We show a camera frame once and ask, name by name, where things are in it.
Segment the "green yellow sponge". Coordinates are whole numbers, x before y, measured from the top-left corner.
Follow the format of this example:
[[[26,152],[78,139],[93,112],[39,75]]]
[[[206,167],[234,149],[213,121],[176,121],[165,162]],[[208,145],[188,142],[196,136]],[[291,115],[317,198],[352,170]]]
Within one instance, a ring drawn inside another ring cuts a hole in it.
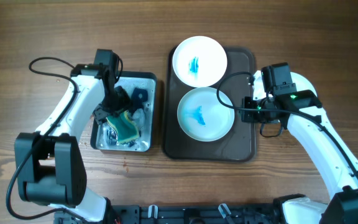
[[[128,111],[124,111],[117,117],[108,116],[106,120],[115,131],[118,144],[125,144],[140,137],[139,129],[135,122],[130,119]]]

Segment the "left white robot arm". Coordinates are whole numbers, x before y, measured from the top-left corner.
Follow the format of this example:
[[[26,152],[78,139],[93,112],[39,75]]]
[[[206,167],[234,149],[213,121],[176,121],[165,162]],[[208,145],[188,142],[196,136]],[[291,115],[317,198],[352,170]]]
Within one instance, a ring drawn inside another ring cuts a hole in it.
[[[140,136],[130,119],[131,100],[116,86],[120,72],[114,65],[78,64],[67,78],[69,87],[46,120],[33,133],[20,133],[14,143],[16,171],[7,189],[6,206],[13,211],[11,194],[18,186],[21,200],[51,206],[51,213],[67,214],[83,223],[117,223],[109,199],[87,187],[78,141],[90,116],[107,124],[118,144]]]

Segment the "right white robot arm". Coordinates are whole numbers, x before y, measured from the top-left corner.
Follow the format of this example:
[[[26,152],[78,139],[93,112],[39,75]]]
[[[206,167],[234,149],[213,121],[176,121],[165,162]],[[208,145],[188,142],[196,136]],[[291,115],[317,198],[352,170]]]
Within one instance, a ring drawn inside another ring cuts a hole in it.
[[[328,190],[328,204],[302,195],[276,200],[282,223],[358,223],[358,160],[311,90],[259,101],[245,97],[241,113],[247,123],[279,121],[304,147]]]

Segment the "white plate blue smear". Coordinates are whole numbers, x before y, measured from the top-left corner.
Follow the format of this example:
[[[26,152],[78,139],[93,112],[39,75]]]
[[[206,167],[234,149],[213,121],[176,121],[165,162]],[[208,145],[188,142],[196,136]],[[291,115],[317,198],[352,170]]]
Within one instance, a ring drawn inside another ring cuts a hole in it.
[[[211,87],[190,90],[180,100],[177,120],[192,139],[211,142],[224,137],[232,128],[235,112],[231,100]]]

